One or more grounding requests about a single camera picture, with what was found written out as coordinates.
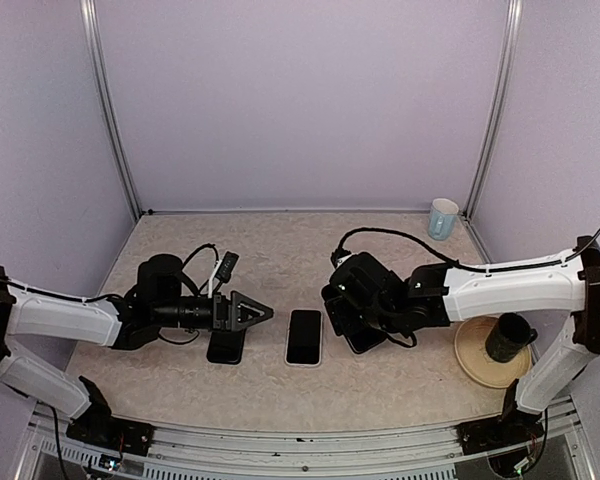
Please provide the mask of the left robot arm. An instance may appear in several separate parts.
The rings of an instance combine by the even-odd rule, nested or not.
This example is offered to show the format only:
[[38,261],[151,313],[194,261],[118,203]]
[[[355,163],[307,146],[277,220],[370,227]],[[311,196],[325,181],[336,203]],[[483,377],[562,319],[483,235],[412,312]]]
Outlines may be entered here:
[[183,261],[158,254],[140,264],[135,285],[123,296],[71,297],[21,285],[0,266],[0,383],[79,421],[101,445],[113,443],[120,424],[99,388],[67,376],[20,345],[19,335],[137,350],[162,329],[235,333],[272,318],[272,308],[237,291],[203,294],[185,274]]

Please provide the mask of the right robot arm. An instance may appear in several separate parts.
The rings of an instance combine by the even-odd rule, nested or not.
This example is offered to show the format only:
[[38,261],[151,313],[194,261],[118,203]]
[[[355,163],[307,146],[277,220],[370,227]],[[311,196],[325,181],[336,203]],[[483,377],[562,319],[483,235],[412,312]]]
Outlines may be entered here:
[[331,255],[329,286],[360,322],[410,338],[415,331],[447,327],[479,316],[562,310],[561,333],[531,371],[508,387],[491,433],[515,442],[589,362],[600,356],[600,246],[581,236],[574,248],[517,262],[469,266],[440,252],[438,263],[400,279],[367,252],[342,244]]

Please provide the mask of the left aluminium frame post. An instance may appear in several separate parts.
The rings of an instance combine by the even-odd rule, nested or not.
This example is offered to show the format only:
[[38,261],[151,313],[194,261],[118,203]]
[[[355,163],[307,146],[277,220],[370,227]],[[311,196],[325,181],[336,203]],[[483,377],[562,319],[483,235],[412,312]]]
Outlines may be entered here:
[[109,82],[107,78],[106,63],[102,41],[99,31],[99,23],[96,9],[96,2],[93,0],[81,0],[80,10],[82,22],[85,30],[87,46],[91,58],[92,69],[95,77],[96,90],[100,102],[100,109],[103,115],[107,136],[110,142],[114,165],[121,182],[123,194],[128,205],[131,217],[137,222],[143,210],[137,193],[136,186],[132,177],[131,169],[126,158],[122,137],[114,103],[111,96]]

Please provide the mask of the right aluminium frame post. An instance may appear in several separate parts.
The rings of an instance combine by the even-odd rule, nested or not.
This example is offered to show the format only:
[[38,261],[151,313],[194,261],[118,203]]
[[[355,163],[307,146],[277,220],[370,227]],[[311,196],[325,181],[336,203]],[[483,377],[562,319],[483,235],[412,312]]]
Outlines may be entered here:
[[480,147],[476,172],[464,208],[464,218],[467,222],[471,222],[475,217],[481,196],[486,186],[488,172],[505,109],[511,72],[515,61],[515,51],[522,20],[522,10],[523,2],[521,0],[510,0],[507,2],[507,15],[494,93],[487,118],[485,134]]

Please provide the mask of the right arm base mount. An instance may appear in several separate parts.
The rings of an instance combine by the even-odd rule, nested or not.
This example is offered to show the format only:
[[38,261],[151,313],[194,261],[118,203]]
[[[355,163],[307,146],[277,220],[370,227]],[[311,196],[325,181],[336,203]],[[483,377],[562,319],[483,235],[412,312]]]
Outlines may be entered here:
[[542,437],[546,428],[542,413],[526,413],[518,408],[516,393],[519,381],[507,388],[499,415],[460,423],[456,427],[464,455],[472,455],[530,441]]

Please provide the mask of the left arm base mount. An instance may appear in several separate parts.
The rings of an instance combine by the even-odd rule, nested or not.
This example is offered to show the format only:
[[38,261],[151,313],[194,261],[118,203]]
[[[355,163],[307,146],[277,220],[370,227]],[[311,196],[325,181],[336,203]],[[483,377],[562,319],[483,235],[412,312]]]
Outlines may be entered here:
[[155,427],[149,423],[115,417],[96,384],[84,376],[78,379],[86,388],[89,404],[83,413],[71,419],[66,436],[120,454],[146,457]]

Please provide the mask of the aluminium frame post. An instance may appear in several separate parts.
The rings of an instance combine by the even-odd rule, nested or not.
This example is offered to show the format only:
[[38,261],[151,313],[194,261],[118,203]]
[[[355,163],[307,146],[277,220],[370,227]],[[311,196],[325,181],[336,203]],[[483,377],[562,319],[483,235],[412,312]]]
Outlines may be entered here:
[[96,2],[93,0],[81,0],[80,10],[82,22],[85,30],[87,46],[91,58],[92,69],[95,77],[96,90],[100,102],[100,109],[103,115],[107,136],[110,142],[114,165],[121,182],[123,194],[128,205],[131,217],[137,222],[143,210],[137,193],[136,186],[132,177],[131,169],[126,158],[122,137],[114,103],[111,96],[109,82],[107,78],[106,63],[102,41],[99,31],[99,23],[96,9]]
[[464,208],[464,218],[467,222],[471,222],[475,217],[481,196],[486,186],[488,172],[505,109],[511,72],[515,61],[515,51],[522,20],[522,10],[523,2],[521,0],[510,0],[507,2],[507,15],[494,93],[487,118],[485,134],[480,147],[476,172]]

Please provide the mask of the light blue mug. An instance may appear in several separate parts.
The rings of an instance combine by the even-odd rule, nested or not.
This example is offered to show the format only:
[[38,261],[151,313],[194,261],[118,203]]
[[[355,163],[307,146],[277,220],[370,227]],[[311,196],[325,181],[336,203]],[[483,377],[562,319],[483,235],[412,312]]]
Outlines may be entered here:
[[453,233],[459,206],[452,200],[436,198],[429,212],[428,235],[436,241],[445,241]]

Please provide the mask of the beige plate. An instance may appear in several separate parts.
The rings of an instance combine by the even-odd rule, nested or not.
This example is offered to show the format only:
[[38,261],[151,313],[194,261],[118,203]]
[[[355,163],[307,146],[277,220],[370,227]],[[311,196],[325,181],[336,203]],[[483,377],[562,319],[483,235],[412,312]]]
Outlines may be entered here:
[[481,316],[462,322],[455,334],[454,351],[462,370],[476,383],[492,389],[506,389],[529,372],[532,355],[527,346],[507,363],[493,360],[487,354],[486,340],[496,321],[496,317]]

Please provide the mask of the white-edged phone screen up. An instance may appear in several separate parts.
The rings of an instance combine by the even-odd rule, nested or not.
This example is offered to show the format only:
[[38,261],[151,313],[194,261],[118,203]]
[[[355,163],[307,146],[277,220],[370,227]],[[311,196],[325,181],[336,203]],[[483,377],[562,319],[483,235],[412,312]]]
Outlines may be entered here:
[[318,310],[293,310],[286,337],[285,363],[316,367],[321,362],[323,321]]

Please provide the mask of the dark green mug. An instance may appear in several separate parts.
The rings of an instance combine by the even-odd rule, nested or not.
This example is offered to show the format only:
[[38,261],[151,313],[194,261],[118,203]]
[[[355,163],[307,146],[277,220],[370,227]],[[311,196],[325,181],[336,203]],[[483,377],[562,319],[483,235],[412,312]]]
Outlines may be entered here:
[[491,329],[486,341],[486,353],[491,360],[508,363],[538,337],[536,329],[519,314],[502,314]]

